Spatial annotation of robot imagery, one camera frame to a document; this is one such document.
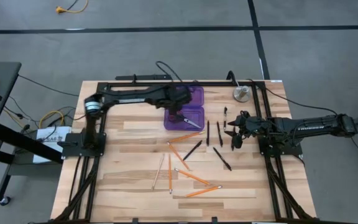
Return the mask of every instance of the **purple plastic bin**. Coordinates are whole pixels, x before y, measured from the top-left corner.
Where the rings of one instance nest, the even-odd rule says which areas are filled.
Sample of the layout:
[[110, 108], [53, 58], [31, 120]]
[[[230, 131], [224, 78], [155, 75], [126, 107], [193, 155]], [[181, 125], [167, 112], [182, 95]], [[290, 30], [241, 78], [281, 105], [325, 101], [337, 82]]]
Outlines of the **purple plastic bin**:
[[189, 86], [191, 91], [191, 101], [184, 106], [203, 106], [204, 105], [204, 88], [201, 86]]
[[164, 127], [166, 130], [202, 131], [204, 129], [204, 108], [201, 106], [183, 106], [180, 113], [190, 121], [196, 123], [201, 128], [194, 127], [193, 125], [184, 121], [172, 122], [169, 120], [169, 110], [165, 110]]

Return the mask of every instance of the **table leg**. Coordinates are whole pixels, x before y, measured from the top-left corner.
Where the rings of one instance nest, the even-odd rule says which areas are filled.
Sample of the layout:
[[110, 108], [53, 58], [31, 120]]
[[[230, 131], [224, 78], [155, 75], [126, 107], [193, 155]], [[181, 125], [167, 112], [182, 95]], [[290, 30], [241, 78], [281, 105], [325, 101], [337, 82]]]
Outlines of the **table leg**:
[[63, 163], [62, 154], [51, 147], [24, 136], [21, 133], [0, 124], [0, 140], [13, 146], [25, 149], [35, 155], [44, 157], [59, 164]]

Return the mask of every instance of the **pencil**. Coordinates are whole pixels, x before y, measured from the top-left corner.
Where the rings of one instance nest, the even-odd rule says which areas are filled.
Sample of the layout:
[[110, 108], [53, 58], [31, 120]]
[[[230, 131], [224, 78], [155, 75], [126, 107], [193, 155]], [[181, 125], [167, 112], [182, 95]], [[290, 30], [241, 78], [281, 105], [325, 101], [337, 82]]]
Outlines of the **pencil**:
[[213, 187], [213, 188], [210, 188], [210, 189], [200, 190], [200, 191], [188, 194], [188, 195], [186, 195], [186, 197], [192, 197], [192, 196], [195, 196], [195, 195], [203, 194], [203, 193], [210, 192], [210, 191], [220, 189], [220, 188], [222, 188], [222, 186], [217, 186], [217, 187]]
[[183, 159], [180, 157], [180, 155], [178, 154], [177, 150], [169, 143], [167, 142], [169, 145], [169, 148], [172, 150], [173, 153], [175, 153], [175, 155], [177, 156], [177, 158], [180, 160], [180, 162], [186, 167], [187, 170], [190, 170], [189, 166], [186, 164], [185, 161], [183, 161]]
[[182, 136], [182, 137], [179, 137], [179, 138], [169, 140], [168, 142], [171, 143], [171, 142], [181, 141], [181, 140], [184, 140], [186, 138], [190, 138], [190, 137], [193, 137], [193, 136], [196, 136], [196, 135], [199, 135], [199, 134], [204, 134], [204, 132], [205, 131], [202, 131], [202, 132], [199, 132], [199, 133], [188, 134], [188, 135], [185, 135], [185, 136]]
[[161, 169], [162, 161], [164, 161], [164, 157], [165, 157], [165, 154], [162, 154], [162, 157], [161, 157], [161, 160], [160, 160], [160, 167], [158, 168], [157, 173], [155, 174], [152, 190], [154, 190], [155, 183], [157, 182], [158, 174], [160, 173], [160, 169]]
[[169, 193], [172, 194], [171, 154], [168, 155]]
[[190, 178], [193, 178], [193, 179], [195, 179], [195, 180], [198, 180], [198, 181], [200, 181], [200, 182], [203, 183], [203, 184], [206, 184], [206, 185], [211, 184], [211, 183], [209, 183], [208, 181], [203, 180], [203, 179], [200, 179], [200, 178], [198, 178], [198, 177], [196, 177], [196, 176], [193, 176], [193, 175], [191, 175], [191, 174], [188, 174], [188, 173], [186, 173], [185, 171], [182, 171], [182, 170], [179, 170], [179, 169], [176, 169], [176, 168], [175, 168], [175, 171], [176, 171], [176, 172], [179, 172], [179, 173], [181, 173], [181, 174], [183, 174], [183, 175], [186, 175], [186, 176], [188, 176], [188, 177], [190, 177]]

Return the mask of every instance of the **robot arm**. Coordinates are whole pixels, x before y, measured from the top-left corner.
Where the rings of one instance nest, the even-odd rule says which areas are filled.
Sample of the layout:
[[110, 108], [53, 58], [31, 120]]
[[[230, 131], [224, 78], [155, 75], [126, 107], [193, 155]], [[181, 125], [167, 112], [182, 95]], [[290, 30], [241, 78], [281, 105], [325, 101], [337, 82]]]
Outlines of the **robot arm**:
[[295, 147], [306, 137], [331, 134], [350, 138], [358, 133], [356, 122], [346, 114], [307, 119], [262, 119], [241, 111], [241, 115], [228, 124], [239, 127], [238, 133], [226, 131], [232, 136], [232, 144], [236, 148], [240, 148], [242, 140], [250, 136], [264, 137], [269, 145], [281, 149], [288, 146]]
[[106, 135], [96, 132], [96, 122], [108, 112], [110, 107], [129, 103], [148, 103], [156, 108], [166, 108], [170, 114], [177, 115], [177, 111], [190, 101], [190, 90], [186, 86], [173, 84], [151, 86], [145, 90], [98, 90], [85, 99], [86, 127], [81, 133], [68, 134], [66, 141], [58, 144], [63, 147], [64, 157], [102, 155]]

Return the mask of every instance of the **wooden table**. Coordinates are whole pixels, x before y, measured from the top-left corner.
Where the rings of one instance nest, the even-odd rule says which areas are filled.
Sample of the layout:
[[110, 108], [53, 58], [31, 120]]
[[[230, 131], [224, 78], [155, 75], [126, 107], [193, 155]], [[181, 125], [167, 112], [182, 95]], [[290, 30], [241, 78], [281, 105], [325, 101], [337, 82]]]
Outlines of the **wooden table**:
[[[83, 82], [76, 118], [84, 115], [84, 99], [95, 92], [96, 86], [95, 81]], [[285, 96], [282, 82], [266, 81], [266, 86], [274, 93]], [[173, 193], [169, 194], [167, 157], [171, 153], [167, 141], [191, 132], [165, 130], [163, 109], [156, 110], [146, 103], [112, 107], [108, 111], [105, 130], [107, 146], [99, 165], [91, 222], [131, 222], [132, 218], [139, 218], [140, 222], [205, 222], [215, 216], [219, 221], [232, 222], [274, 220], [265, 162], [259, 154], [257, 139], [246, 139], [242, 148], [233, 152], [230, 148], [231, 138], [223, 133], [225, 106], [228, 108], [227, 121], [234, 120], [240, 110], [255, 115], [252, 97], [247, 103], [239, 103], [233, 99], [232, 92], [233, 87], [204, 87], [203, 108], [205, 119], [210, 122], [209, 147], [206, 146], [206, 134], [174, 143], [179, 154], [184, 157], [199, 140], [203, 140], [186, 163], [195, 176], [223, 186], [222, 189], [192, 198], [184, 196], [205, 189], [206, 186], [173, 171]], [[261, 93], [259, 99], [264, 111]], [[273, 116], [291, 117], [287, 101], [270, 93], [268, 99]], [[217, 121], [221, 125], [223, 147], [219, 145]], [[85, 119], [75, 121], [73, 131], [80, 132], [84, 125]], [[222, 163], [213, 151], [213, 146], [231, 165], [232, 171]], [[166, 156], [162, 170], [155, 190], [151, 191], [163, 153]], [[186, 170], [174, 154], [171, 157], [172, 167]], [[76, 161], [77, 158], [73, 157], [66, 159], [63, 164], [51, 218], [55, 218], [67, 206]], [[303, 164], [293, 156], [282, 156], [282, 161], [289, 191], [307, 213], [315, 216]], [[284, 217], [282, 195], [279, 190], [277, 192]], [[85, 215], [87, 195], [84, 194], [80, 218]]]

